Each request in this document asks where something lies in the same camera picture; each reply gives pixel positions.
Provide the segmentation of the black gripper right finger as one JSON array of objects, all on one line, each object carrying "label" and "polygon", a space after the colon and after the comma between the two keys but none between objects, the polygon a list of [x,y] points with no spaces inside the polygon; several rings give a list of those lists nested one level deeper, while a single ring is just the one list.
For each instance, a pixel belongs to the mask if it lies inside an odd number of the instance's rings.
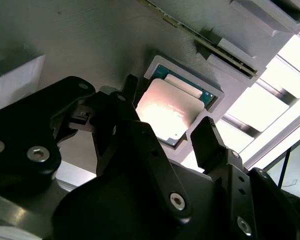
[{"label": "black gripper right finger", "polygon": [[190,138],[198,166],[216,186],[216,239],[300,240],[300,214],[264,170],[244,168],[212,118],[204,117]]}]

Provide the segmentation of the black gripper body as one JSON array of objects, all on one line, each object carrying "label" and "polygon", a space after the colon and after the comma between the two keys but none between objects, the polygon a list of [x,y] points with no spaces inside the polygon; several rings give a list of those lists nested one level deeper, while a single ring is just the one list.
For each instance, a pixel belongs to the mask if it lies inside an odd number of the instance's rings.
[{"label": "black gripper body", "polygon": [[55,240],[229,240],[232,237],[218,187],[173,162],[192,205],[178,225],[160,209],[141,175],[127,169],[95,178],[71,191],[52,218]]}]

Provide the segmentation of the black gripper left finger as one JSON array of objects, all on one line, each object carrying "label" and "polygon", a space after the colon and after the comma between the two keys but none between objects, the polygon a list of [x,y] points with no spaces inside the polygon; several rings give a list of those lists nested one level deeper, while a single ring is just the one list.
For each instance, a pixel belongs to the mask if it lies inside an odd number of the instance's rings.
[{"label": "black gripper left finger", "polygon": [[134,108],[138,79],[122,91],[96,91],[66,77],[0,110],[0,190],[45,189],[61,165],[58,145],[78,131],[92,133],[96,178],[124,169],[140,174],[169,218],[190,218],[192,205],[152,128]]}]

